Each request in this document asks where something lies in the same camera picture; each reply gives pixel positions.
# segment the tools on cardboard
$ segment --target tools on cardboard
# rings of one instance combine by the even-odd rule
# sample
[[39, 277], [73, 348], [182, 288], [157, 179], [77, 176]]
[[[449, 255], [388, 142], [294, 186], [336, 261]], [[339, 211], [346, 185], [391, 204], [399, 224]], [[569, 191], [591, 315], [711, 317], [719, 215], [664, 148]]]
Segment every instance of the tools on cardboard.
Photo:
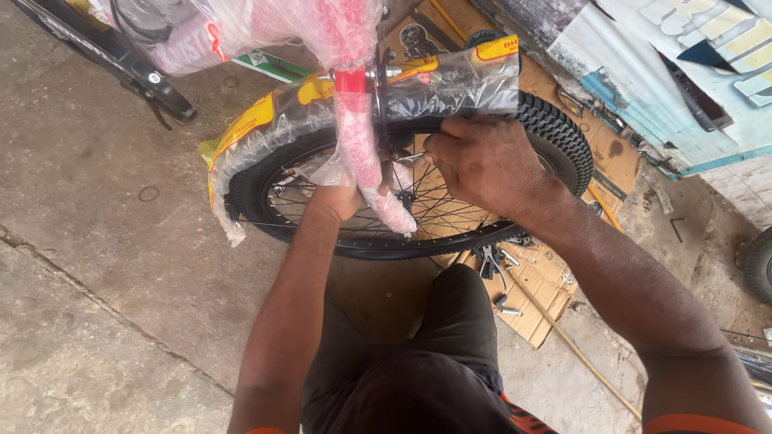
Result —
[[472, 251], [475, 258], [482, 260], [480, 265], [480, 277], [487, 280], [493, 280], [493, 274], [498, 273], [501, 276], [501, 280], [504, 282], [504, 292], [509, 288], [506, 285], [506, 279], [504, 279], [504, 273], [499, 267], [501, 258], [499, 256], [499, 250], [495, 245], [490, 244], [488, 246], [478, 247]]
[[501, 253], [503, 253], [503, 254], [504, 254], [504, 256], [506, 256], [506, 258], [507, 258], [507, 259], [508, 259], [508, 260], [509, 260], [509, 261], [512, 263], [511, 265], [510, 265], [510, 264], [508, 264], [508, 265], [509, 265], [509, 268], [507, 268], [507, 266], [504, 266], [504, 268], [505, 268], [506, 270], [509, 270], [510, 268], [512, 268], [512, 265], [516, 266], [517, 268], [520, 268], [520, 261], [519, 261], [519, 260], [515, 259], [515, 257], [514, 257], [514, 256], [510, 255], [510, 254], [509, 254], [509, 253], [508, 253], [506, 250], [504, 250], [504, 249], [499, 249], [499, 251], [500, 251]]
[[493, 305], [496, 306], [495, 309], [493, 309], [493, 312], [496, 314], [511, 314], [511, 315], [517, 315], [518, 317], [523, 316], [523, 311], [520, 309], [510, 309], [508, 307], [504, 307], [504, 303], [506, 302], [507, 295], [501, 294], [501, 297], [497, 298], [495, 302], [493, 302]]

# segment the hand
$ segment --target hand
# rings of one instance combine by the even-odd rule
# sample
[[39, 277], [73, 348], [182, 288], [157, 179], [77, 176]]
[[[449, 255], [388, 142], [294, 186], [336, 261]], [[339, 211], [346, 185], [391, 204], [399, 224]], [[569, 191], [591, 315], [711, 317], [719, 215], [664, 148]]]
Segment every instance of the hand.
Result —
[[453, 198], [521, 225], [537, 224], [568, 192], [548, 174], [523, 125], [501, 117], [448, 117], [424, 142], [424, 158], [437, 166]]
[[350, 219], [363, 203], [362, 194], [356, 187], [320, 185], [308, 201], [306, 212], [319, 210], [340, 224]]

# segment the orange stripe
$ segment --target orange stripe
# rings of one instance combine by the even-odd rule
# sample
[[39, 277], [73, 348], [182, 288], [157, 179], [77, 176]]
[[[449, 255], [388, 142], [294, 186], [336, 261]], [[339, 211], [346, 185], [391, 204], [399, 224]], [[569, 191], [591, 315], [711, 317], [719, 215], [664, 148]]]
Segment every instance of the orange stripe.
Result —
[[252, 431], [247, 432], [246, 434], [284, 434], [284, 431], [276, 428], [258, 428], [258, 429], [253, 429]]
[[759, 434], [739, 423], [702, 415], [664, 415], [654, 418], [643, 427], [643, 434], [668, 431], [695, 431], [705, 434]]

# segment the dirt stain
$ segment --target dirt stain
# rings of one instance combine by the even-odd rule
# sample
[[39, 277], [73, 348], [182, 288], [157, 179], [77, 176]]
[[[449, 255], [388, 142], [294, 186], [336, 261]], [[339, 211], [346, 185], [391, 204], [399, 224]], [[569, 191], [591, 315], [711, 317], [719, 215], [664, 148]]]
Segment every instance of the dirt stain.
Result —
[[614, 158], [617, 155], [622, 155], [625, 149], [622, 147], [622, 142], [615, 140], [611, 142], [611, 149], [608, 150], [608, 157]]

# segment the concrete floor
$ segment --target concrete floor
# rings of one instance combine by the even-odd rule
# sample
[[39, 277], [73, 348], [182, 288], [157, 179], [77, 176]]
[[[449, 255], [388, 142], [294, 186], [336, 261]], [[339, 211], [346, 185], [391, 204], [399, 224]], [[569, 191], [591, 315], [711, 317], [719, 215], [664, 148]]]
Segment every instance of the concrete floor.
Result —
[[[254, 229], [229, 246], [196, 147], [277, 82], [231, 64], [174, 80], [199, 116], [167, 132], [10, 2], [0, 3], [0, 25], [0, 432], [224, 432], [249, 326], [286, 246]], [[238, 86], [225, 86], [228, 77]], [[159, 196], [140, 202], [148, 186]], [[744, 292], [733, 265], [734, 246], [754, 229], [698, 178], [666, 189], [668, 216], [638, 180], [620, 216], [627, 233], [722, 327], [772, 326], [772, 308]], [[688, 218], [683, 244], [674, 216]], [[365, 334], [394, 341], [415, 329], [436, 271], [427, 259], [337, 258], [328, 287]], [[347, 273], [356, 278], [344, 282]], [[580, 294], [561, 323], [640, 407], [639, 360]], [[555, 334], [536, 351], [498, 326], [513, 401], [559, 432], [640, 430]]]

